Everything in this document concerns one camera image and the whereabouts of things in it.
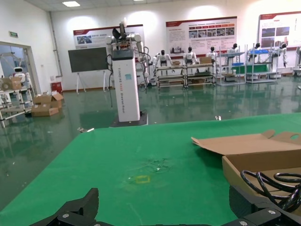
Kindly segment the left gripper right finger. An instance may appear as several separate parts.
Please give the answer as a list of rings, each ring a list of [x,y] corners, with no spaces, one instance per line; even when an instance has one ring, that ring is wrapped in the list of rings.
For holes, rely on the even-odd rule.
[[[286,212],[265,197],[229,187],[229,204],[237,219],[226,226],[299,226],[301,217]]]

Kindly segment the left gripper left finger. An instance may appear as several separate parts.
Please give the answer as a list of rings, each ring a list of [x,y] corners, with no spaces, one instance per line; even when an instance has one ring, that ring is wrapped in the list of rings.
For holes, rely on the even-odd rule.
[[[55,214],[42,219],[34,226],[95,226],[99,208],[99,191],[91,188],[76,200],[66,202]]]

